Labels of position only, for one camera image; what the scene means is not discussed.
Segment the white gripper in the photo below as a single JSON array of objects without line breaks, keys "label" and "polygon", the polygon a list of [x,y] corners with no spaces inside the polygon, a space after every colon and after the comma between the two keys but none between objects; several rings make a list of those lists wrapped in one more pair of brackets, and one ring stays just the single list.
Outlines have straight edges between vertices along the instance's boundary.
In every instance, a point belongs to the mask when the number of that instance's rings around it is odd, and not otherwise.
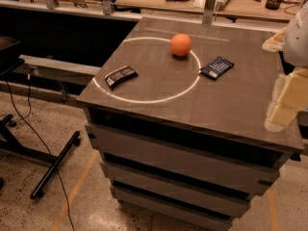
[{"label": "white gripper", "polygon": [[[297,67],[308,67],[308,2],[286,28],[267,39],[262,48],[269,52],[283,50],[284,60]],[[279,74],[266,113],[265,128],[280,132],[308,106],[308,69],[296,68],[288,75]]]}]

